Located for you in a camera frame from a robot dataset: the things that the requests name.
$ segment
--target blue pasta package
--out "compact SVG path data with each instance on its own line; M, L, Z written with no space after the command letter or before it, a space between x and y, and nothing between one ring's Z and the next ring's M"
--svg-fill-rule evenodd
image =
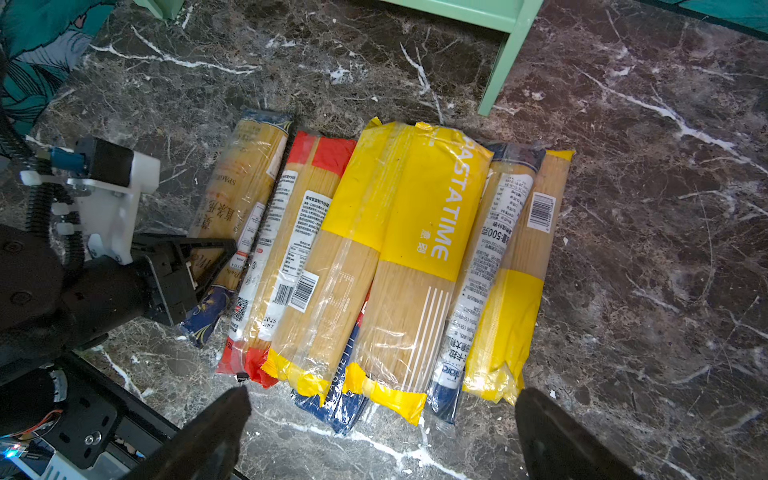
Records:
M352 350L355 346L355 339L357 333L360 330L360 323L362 318L366 314L366 305L368 305L368 299L362 305L362 310L357 316L357 322L355 328L352 330L352 334L347 340L346 348L342 354L341 361L339 362L339 368L336 369L336 374L333 376L333 382L331 388L328 391L323 406L320 406L320 397L312 396L305 397L296 393L296 390L291 393L296 405L307 412L311 413L318 420L323 423L327 423L333 429L334 432L340 435L346 435L355 426L357 419L362 415L368 404L368 399L364 395L355 394L352 392L343 393L342 387L344 385L344 377L346 376L346 367L349 364L349 357L352 355Z

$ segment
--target transparent plastic wrapper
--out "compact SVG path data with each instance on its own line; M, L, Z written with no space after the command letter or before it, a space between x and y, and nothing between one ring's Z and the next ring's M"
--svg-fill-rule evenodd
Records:
M417 124L344 390L417 425L492 153Z
M253 247L218 372L246 372L265 388L276 382L261 366L355 143L296 135Z
M346 367L349 365L349 358L355 348L355 341L360 331L360 324L366 314L367 304L368 300L366 299L360 314L357 316L357 322L352 330L352 335L349 336L349 340L346 343L339 366L336 368L336 375L333 377L325 403L320 405L320 396L305 397L295 391L293 392L296 406L311 413L321 422L327 423L334 432L340 435L346 435L352 430L352 427L355 426L355 423L357 423L357 420L365 410L366 405L368 405L366 396L352 392L344 393L342 391L344 379L346 378Z
M374 118L361 133L262 366L320 405L373 280L413 131Z
M280 171L292 118L291 114L246 109L197 209L189 237L237 240L237 252L218 273L200 305L180 325L198 346L208 341L240 282L264 205ZM221 253L221 249L195 250L192 277L198 280Z
M494 157L427 391L427 405L447 423L453 423L478 322L545 155L542 149L517 144L491 144L487 148L494 151Z
M514 404L525 386L522 369L531 349L573 154L547 151L541 162L469 351L463 389L472 395Z

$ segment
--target bolt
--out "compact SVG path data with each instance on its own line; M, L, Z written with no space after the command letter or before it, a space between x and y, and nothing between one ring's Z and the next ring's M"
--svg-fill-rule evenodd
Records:
M2 246L2 249L8 253L19 253L24 250L24 244L17 242L16 240L11 240L9 242L5 242L5 245Z
M101 442L101 432L93 432L85 437L85 445L98 445Z
M14 305L24 305L29 300L32 300L32 294L29 292L16 292L11 295L11 303Z

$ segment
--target marble surface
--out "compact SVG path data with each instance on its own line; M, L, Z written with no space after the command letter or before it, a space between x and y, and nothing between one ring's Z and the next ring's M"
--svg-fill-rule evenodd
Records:
M645 478L768 471L768 45L631 0L545 2L489 118L501 36L380 2L122 2L33 141L96 134L162 160L141 230L184 233L242 107L355 137L374 115L573 148L528 385ZM0 220L23 190L0 177ZM147 320L87 357L178 425L235 385ZM126 373L117 374L112 364ZM252 478L526 478L513 407L462 403L454 432L381 408L348 438L248 385Z

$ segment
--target green metal frame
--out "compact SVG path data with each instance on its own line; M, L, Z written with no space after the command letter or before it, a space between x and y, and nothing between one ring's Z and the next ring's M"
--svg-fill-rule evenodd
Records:
M543 0L384 0L509 34L499 50L478 113L488 116Z

